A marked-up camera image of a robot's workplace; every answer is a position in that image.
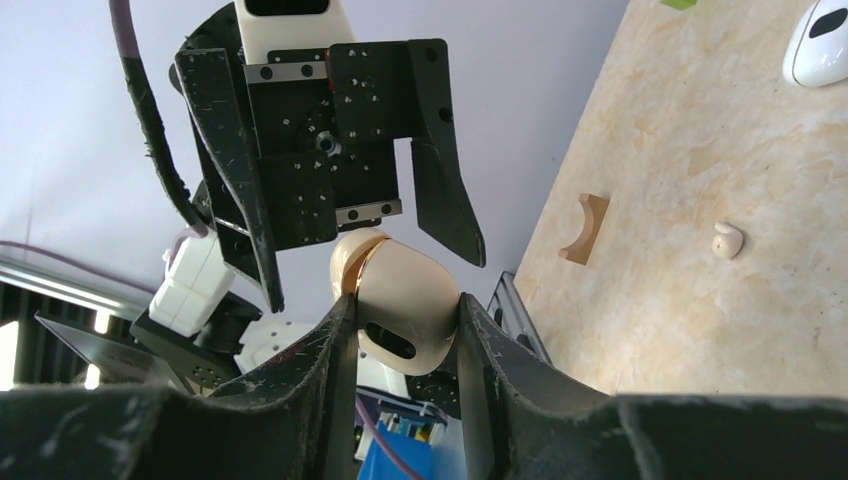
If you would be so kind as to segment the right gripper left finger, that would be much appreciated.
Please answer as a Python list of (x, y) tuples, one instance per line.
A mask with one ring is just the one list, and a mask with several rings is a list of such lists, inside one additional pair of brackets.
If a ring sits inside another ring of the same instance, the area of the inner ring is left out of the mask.
[(349, 479), (356, 307), (264, 364), (188, 396), (154, 385), (48, 385), (1, 396), (5, 479)]

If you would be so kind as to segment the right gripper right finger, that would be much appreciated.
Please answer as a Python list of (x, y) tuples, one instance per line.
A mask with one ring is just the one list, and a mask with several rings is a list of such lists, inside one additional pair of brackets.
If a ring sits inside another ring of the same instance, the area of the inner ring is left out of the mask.
[(834, 398), (607, 395), (507, 336), (461, 297), (457, 362), (471, 479), (843, 479)]

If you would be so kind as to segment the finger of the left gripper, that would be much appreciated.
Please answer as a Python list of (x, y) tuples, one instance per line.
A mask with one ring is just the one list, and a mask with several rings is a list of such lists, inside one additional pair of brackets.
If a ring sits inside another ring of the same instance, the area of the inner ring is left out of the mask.
[(285, 301), (255, 141), (227, 51), (182, 50), (175, 69), (206, 151), (203, 173), (225, 264), (262, 291), (270, 311), (281, 312)]
[(447, 43), (407, 42), (421, 130), (411, 141), (419, 228), (466, 262), (486, 265), (486, 245), (465, 188), (454, 125)]

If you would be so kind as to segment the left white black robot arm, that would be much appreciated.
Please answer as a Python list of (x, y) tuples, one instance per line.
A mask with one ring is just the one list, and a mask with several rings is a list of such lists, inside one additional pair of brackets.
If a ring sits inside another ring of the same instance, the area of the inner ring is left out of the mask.
[(235, 1), (181, 46), (169, 75), (189, 109), (203, 172), (180, 178), (130, 8), (110, 5), (128, 91), (162, 187), (190, 236), (172, 249), (149, 312), (204, 332), (233, 278), (284, 306), (278, 252), (401, 212), (394, 143), (411, 143), (419, 228), (475, 266), (483, 234), (459, 167), (448, 45), (358, 42), (337, 1)]

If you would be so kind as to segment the white earbud charging case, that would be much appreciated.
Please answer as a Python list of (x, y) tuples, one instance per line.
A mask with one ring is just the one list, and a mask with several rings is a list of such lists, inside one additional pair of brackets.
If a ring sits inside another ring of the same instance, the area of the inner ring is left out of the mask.
[(802, 14), (782, 62), (784, 80), (820, 88), (847, 79), (847, 1), (818, 0)]

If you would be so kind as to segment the beige rounded block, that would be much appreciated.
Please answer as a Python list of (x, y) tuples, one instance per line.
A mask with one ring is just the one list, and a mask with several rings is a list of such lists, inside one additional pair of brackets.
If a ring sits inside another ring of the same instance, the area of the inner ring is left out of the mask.
[(461, 292), (431, 257), (376, 228), (344, 235), (329, 266), (333, 298), (355, 301), (360, 348), (384, 365), (423, 376), (446, 359)]

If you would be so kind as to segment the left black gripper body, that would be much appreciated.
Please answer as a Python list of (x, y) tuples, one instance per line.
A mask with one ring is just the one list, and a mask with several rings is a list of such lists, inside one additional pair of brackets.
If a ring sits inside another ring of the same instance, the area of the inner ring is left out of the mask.
[(382, 58), (357, 43), (273, 51), (248, 65), (234, 2), (197, 28), (178, 52), (223, 48), (255, 141), (275, 252), (337, 242), (400, 212), (395, 134), (370, 120), (387, 103), (371, 69), (346, 73), (351, 60)]

